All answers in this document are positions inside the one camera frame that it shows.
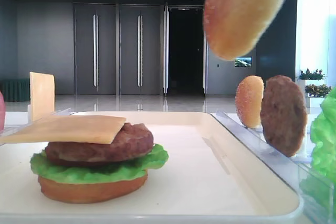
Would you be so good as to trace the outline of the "upright brown meat patty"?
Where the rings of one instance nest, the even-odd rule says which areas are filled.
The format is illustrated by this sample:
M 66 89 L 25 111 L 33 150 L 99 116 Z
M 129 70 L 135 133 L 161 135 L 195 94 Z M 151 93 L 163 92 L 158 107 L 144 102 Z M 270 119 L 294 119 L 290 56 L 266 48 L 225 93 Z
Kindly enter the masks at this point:
M 291 78 L 277 75 L 266 81 L 260 118 L 269 145 L 287 157 L 299 151 L 305 136 L 307 111 L 303 93 Z

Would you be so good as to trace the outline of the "green pleated table skirt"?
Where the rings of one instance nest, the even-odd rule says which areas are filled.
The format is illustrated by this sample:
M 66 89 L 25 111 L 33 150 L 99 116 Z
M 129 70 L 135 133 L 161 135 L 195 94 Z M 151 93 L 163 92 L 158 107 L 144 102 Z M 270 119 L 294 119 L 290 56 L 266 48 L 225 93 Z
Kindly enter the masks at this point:
M 29 79 L 1 80 L 1 93 L 5 102 L 25 102 L 30 100 Z

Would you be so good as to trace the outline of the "bottom bun slice on tray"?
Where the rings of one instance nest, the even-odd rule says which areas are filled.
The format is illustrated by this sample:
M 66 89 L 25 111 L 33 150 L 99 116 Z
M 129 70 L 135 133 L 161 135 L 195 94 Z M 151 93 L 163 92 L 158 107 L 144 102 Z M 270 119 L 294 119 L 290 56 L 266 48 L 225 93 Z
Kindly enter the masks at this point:
M 98 184 L 62 184 L 38 177 L 40 190 L 49 199 L 71 204 L 90 204 L 115 199 L 130 194 L 142 187 L 148 173 L 133 180 L 121 180 Z

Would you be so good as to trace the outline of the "sesame top bun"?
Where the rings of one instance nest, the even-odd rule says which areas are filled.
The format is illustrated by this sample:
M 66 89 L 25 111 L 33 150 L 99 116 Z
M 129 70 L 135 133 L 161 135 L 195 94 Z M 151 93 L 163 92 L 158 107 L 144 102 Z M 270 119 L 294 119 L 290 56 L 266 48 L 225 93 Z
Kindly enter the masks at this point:
M 232 61 L 249 53 L 284 0 L 205 0 L 203 28 L 212 52 Z

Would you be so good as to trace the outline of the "lettuce leaf in burger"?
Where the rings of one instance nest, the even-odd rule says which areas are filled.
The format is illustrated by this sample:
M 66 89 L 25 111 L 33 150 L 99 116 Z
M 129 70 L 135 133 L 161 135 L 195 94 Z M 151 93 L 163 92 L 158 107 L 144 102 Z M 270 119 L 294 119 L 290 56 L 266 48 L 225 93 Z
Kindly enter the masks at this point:
M 114 183 L 140 178 L 148 169 L 161 168 L 168 158 L 163 146 L 155 144 L 148 154 L 133 160 L 99 167 L 66 167 L 52 164 L 42 151 L 32 156 L 30 168 L 34 174 L 62 184 Z

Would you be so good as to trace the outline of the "upright red tomato slice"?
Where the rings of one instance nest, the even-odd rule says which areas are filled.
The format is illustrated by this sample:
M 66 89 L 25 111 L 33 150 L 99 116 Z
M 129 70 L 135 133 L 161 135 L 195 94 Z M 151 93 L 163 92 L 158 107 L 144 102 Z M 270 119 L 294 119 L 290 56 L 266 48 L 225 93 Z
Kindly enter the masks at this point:
M 0 92 L 0 131 L 5 127 L 6 106 L 2 93 Z

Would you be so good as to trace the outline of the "cheese slice on burger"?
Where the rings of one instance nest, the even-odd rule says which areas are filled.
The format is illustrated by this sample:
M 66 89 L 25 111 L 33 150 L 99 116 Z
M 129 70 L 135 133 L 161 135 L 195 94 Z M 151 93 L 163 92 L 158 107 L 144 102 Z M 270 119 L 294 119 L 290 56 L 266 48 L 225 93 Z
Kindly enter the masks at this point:
M 110 144 L 126 118 L 105 115 L 53 115 L 1 137 L 1 143 L 76 142 Z

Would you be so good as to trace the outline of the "wall display screen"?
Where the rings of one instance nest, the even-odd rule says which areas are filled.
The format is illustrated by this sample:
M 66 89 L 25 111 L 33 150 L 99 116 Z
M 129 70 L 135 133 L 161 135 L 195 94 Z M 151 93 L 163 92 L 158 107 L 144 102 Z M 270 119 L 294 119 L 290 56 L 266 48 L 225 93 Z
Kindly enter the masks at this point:
M 234 60 L 234 67 L 252 67 L 252 57 L 237 57 Z

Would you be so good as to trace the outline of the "meat patty in burger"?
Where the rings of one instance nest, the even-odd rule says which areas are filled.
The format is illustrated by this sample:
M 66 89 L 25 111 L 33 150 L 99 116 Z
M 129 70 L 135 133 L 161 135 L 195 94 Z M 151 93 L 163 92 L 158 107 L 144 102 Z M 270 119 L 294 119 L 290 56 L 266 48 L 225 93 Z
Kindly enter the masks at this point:
M 143 123 L 125 123 L 111 144 L 50 142 L 45 152 L 48 158 L 68 162 L 121 162 L 141 157 L 153 146 L 153 134 Z

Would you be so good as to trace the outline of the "long clear right rail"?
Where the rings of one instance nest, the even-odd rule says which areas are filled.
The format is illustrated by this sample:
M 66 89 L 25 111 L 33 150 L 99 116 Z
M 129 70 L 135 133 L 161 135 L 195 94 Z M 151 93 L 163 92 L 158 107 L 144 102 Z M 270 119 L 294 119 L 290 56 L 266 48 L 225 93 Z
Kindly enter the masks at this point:
M 335 187 L 331 180 L 302 162 L 288 158 L 261 138 L 261 130 L 249 130 L 223 111 L 212 114 L 256 156 L 303 198 L 308 223 L 335 223 Z

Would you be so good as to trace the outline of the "upright spare bun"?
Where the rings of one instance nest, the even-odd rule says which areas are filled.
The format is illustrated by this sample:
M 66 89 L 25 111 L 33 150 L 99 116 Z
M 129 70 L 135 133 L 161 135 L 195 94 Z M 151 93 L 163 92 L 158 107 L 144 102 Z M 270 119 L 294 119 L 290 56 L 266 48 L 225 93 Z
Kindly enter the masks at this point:
M 261 125 L 260 112 L 264 82 L 259 76 L 247 76 L 238 85 L 235 95 L 237 116 L 241 123 L 255 129 Z

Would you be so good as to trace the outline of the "upright cheese slice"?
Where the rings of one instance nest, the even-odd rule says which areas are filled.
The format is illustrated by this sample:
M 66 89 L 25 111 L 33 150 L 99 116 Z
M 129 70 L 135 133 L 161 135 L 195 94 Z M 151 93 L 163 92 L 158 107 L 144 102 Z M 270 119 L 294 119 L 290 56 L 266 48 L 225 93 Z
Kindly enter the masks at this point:
M 55 111 L 55 78 L 52 74 L 30 72 L 30 119 L 36 121 Z

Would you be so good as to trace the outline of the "upright green lettuce leaf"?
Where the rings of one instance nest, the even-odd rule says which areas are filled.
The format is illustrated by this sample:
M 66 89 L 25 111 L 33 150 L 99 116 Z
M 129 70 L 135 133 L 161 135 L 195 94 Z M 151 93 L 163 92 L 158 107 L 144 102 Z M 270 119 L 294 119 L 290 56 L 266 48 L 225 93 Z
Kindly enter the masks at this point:
M 317 176 L 308 175 L 301 182 L 301 188 L 327 211 L 335 223 L 335 88 L 325 97 L 321 113 L 311 123 L 310 139 L 315 144 L 311 167 L 326 178 L 327 183 Z

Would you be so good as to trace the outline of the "cream rectangular serving tray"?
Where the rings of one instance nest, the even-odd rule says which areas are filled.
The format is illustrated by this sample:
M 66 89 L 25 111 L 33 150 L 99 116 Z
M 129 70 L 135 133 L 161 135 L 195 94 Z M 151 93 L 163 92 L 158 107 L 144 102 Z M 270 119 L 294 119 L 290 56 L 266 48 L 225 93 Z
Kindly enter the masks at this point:
M 116 112 L 168 152 L 137 191 L 96 204 L 46 198 L 29 160 L 44 143 L 1 147 L 1 223 L 298 223 L 302 197 L 203 112 Z

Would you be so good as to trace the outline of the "potted plants in planter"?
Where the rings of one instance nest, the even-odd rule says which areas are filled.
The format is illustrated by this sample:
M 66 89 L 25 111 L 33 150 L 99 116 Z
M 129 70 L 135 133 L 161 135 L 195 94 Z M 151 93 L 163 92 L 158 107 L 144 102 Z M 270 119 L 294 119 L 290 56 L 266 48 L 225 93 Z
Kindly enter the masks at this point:
M 322 69 L 310 71 L 308 68 L 300 71 L 299 87 L 302 89 L 306 106 L 319 108 L 324 98 L 330 93 L 331 86 L 327 85 Z

